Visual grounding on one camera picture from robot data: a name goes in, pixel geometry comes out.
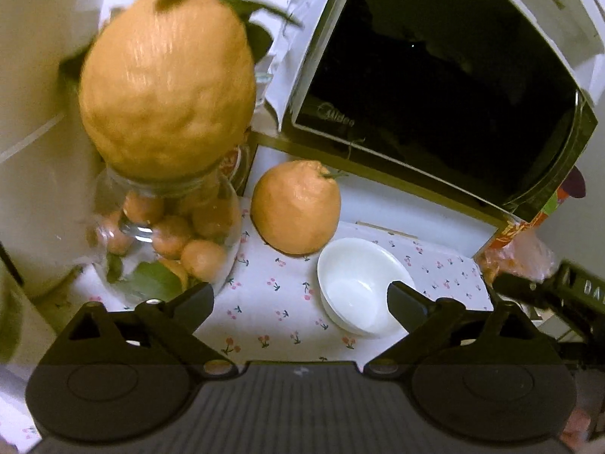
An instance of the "glass jar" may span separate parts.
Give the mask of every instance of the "glass jar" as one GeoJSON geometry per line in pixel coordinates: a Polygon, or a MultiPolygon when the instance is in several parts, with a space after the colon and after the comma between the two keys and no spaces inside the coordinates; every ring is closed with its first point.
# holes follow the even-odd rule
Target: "glass jar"
{"type": "Polygon", "coordinates": [[[247,143],[231,149],[220,161],[219,170],[229,179],[236,193],[244,187],[251,164],[252,156],[247,143]]]}
{"type": "Polygon", "coordinates": [[[217,295],[235,261],[241,209],[219,165],[176,182],[138,182],[107,167],[96,181],[91,243],[107,288],[134,307],[199,281],[217,295]]]}

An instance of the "green leaf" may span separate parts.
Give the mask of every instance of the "green leaf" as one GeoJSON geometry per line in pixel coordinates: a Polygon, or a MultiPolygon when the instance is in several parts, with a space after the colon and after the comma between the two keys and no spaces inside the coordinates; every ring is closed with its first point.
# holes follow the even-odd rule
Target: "green leaf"
{"type": "Polygon", "coordinates": [[[277,15],[283,18],[286,22],[297,27],[302,27],[303,24],[291,15],[288,15],[285,10],[277,8],[270,3],[259,2],[257,0],[221,0],[223,3],[230,5],[231,8],[240,16],[244,22],[250,19],[250,16],[258,10],[267,10],[270,14],[277,15]]]}
{"type": "Polygon", "coordinates": [[[178,276],[157,261],[139,263],[132,273],[114,286],[141,300],[161,299],[168,302],[182,293],[178,276]]]}
{"type": "Polygon", "coordinates": [[[119,256],[112,254],[111,252],[107,253],[107,283],[115,283],[120,280],[122,276],[122,272],[124,271],[124,264],[122,263],[122,258],[119,256]]]}
{"type": "Polygon", "coordinates": [[[59,74],[63,78],[65,78],[65,80],[80,83],[80,76],[82,75],[82,67],[84,66],[84,61],[86,60],[88,52],[93,47],[95,39],[96,38],[93,38],[82,49],[77,51],[75,54],[63,59],[59,63],[59,74]]]}
{"type": "Polygon", "coordinates": [[[267,54],[269,48],[273,44],[273,38],[268,30],[259,24],[246,22],[246,36],[248,45],[252,50],[254,63],[258,63],[267,54]]]}
{"type": "Polygon", "coordinates": [[[546,204],[542,208],[542,211],[546,215],[552,215],[554,213],[554,211],[558,208],[558,206],[559,206],[559,203],[558,203],[557,192],[554,192],[553,195],[550,197],[550,199],[546,202],[546,204]]]}

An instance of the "white ceramic bowl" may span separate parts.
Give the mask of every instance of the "white ceramic bowl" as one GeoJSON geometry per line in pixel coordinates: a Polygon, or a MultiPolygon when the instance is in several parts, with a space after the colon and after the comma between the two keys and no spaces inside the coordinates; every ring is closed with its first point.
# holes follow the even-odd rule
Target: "white ceramic bowl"
{"type": "Polygon", "coordinates": [[[317,276],[330,319],[349,332],[385,336],[402,326],[389,313],[386,291],[394,281],[414,281],[389,251],[357,238],[330,242],[320,254],[317,276]]]}

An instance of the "fruit stem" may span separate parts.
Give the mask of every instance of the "fruit stem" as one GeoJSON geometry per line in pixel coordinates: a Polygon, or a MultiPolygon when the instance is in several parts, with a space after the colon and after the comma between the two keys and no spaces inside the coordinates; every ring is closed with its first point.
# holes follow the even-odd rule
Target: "fruit stem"
{"type": "Polygon", "coordinates": [[[349,174],[347,173],[328,173],[328,174],[322,174],[321,176],[324,179],[338,179],[339,177],[347,177],[349,174]]]}

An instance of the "orange fruit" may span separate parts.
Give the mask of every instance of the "orange fruit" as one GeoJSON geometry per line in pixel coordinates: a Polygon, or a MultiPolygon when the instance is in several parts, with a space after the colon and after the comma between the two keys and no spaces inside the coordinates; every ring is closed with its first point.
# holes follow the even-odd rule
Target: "orange fruit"
{"type": "Polygon", "coordinates": [[[250,216],[272,247],[303,255],[316,252],[334,236],[340,208],[340,190],[330,171],[316,160],[296,160],[262,175],[250,216]]]}
{"type": "Polygon", "coordinates": [[[256,97],[246,30],[220,0],[136,0],[82,69],[84,128],[125,177],[189,177],[243,141],[256,97]]]}
{"type": "Polygon", "coordinates": [[[164,216],[164,198],[151,198],[136,191],[128,191],[122,210],[131,222],[153,225],[164,216]]]}
{"type": "Polygon", "coordinates": [[[185,246],[181,264],[189,275],[201,281],[213,282],[227,260],[222,246],[203,240],[194,240],[185,246]]]}
{"type": "Polygon", "coordinates": [[[218,239],[229,234],[234,222],[234,202],[220,198],[199,206],[191,216],[195,231],[204,239],[218,239]]]}
{"type": "Polygon", "coordinates": [[[116,210],[105,217],[97,230],[99,242],[105,243],[107,251],[118,256],[128,252],[134,242],[134,238],[123,233],[119,228],[122,212],[116,210]]]}
{"type": "Polygon", "coordinates": [[[156,253],[169,260],[181,257],[193,231],[182,216],[168,215],[152,227],[151,245],[156,253]]]}
{"type": "Polygon", "coordinates": [[[187,271],[185,271],[185,268],[183,268],[183,265],[180,262],[168,260],[166,258],[160,258],[158,259],[158,262],[163,264],[175,275],[177,275],[179,280],[181,281],[181,288],[183,289],[183,291],[187,290],[187,284],[189,283],[189,275],[187,274],[187,271]]]}

